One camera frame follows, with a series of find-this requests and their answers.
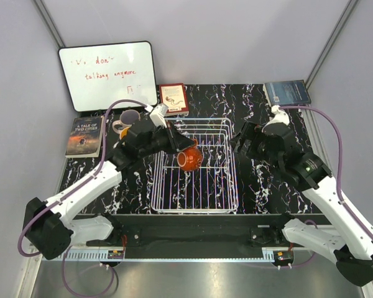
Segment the orange small cup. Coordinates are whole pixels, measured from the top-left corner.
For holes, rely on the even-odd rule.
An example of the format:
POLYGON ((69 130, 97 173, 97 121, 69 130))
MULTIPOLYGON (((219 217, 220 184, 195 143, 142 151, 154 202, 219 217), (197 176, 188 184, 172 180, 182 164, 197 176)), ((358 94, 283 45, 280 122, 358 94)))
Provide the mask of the orange small cup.
POLYGON ((194 139, 194 145, 187 148, 177 155, 177 163, 180 169, 183 171, 195 171, 198 170, 203 161, 203 154, 197 148, 198 141, 194 139))

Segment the pink glossy mug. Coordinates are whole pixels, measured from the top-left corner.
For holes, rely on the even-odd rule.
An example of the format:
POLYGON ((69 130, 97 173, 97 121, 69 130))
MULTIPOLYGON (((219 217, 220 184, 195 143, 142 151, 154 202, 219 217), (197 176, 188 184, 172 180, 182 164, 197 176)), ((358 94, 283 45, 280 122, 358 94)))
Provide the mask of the pink glossy mug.
POLYGON ((140 120, 140 113, 137 110, 129 109, 122 112, 119 119, 113 122, 112 128, 115 133, 120 134, 123 129, 130 127, 138 120, 140 120))

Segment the floral patterned mug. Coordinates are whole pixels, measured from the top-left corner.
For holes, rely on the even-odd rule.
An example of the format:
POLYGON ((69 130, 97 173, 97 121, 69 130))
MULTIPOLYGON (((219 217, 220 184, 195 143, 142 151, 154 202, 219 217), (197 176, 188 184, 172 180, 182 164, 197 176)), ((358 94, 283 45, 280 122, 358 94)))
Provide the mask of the floral patterned mug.
POLYGON ((113 148, 117 147, 117 145, 121 142, 121 140, 127 135, 128 130, 129 130, 128 127, 121 130, 121 133, 119 134, 119 140, 113 145, 113 148))

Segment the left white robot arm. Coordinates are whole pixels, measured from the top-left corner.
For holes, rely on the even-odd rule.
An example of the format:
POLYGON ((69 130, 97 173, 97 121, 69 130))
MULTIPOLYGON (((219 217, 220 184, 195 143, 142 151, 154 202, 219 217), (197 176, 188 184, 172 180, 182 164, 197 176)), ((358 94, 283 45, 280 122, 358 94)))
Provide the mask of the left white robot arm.
POLYGON ((73 245, 117 245, 123 225, 110 214, 87 219, 76 216, 98 196, 117 186, 145 157, 159 152, 177 154, 195 145, 171 123, 155 126, 144 120, 133 124, 100 164, 57 195, 28 202, 24 216, 24 237, 45 259, 52 260, 73 245))

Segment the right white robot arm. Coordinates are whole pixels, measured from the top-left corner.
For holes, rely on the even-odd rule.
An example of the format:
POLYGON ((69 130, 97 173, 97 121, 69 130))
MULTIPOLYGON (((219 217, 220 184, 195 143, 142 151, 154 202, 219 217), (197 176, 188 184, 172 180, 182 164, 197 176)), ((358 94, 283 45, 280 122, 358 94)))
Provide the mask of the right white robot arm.
POLYGON ((270 230, 277 246, 295 243, 334 263, 352 284, 362 287, 373 281, 373 226, 347 199, 336 192, 336 179, 324 162, 303 152, 294 132, 283 123, 246 122, 231 140, 236 153, 249 142, 246 156, 273 166, 279 175, 312 201, 338 232, 334 236, 292 215, 282 215, 270 230))

